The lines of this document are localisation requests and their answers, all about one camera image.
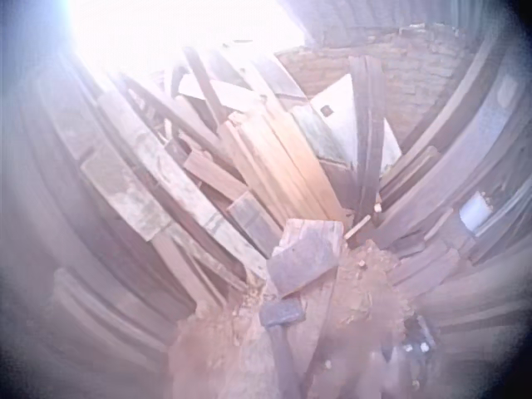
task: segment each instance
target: hammer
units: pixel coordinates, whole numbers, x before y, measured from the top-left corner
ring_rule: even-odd
[[[292,350],[288,345],[285,325],[301,322],[305,312],[298,298],[285,298],[266,302],[259,312],[260,323],[266,328],[272,343],[273,360],[277,369],[278,384],[283,399],[302,399],[299,377],[293,364]]]

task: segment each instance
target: dirt floor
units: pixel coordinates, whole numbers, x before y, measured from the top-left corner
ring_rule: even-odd
[[[391,350],[403,340],[403,322],[412,310],[387,282],[386,272],[396,264],[397,259],[369,241],[343,251],[327,321],[301,376],[308,398],[357,397],[357,387],[371,380],[368,370],[384,364],[382,349]],[[267,358],[269,340],[257,322],[260,304],[260,293],[250,293],[224,313],[200,312],[180,324],[169,356],[174,378],[169,397],[277,397],[273,359]],[[241,387],[234,383],[239,373],[245,376]]]

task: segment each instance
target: bright light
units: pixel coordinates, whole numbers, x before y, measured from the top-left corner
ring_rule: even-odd
[[[161,69],[183,45],[253,40],[262,51],[303,45],[276,0],[71,0],[77,50],[104,67]]]

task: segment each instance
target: axe handle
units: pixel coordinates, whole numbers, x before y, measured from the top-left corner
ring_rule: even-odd
[[[268,327],[267,331],[272,343],[273,360],[277,369],[281,397],[283,399],[303,399],[285,328],[278,325]]]

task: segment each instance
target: brick wall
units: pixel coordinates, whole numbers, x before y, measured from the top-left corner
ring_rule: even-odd
[[[387,78],[387,119],[402,143],[427,112],[439,111],[458,86],[477,43],[442,25],[367,31],[367,39],[349,48],[296,48],[279,60],[309,96],[348,73],[349,56],[382,60]]]

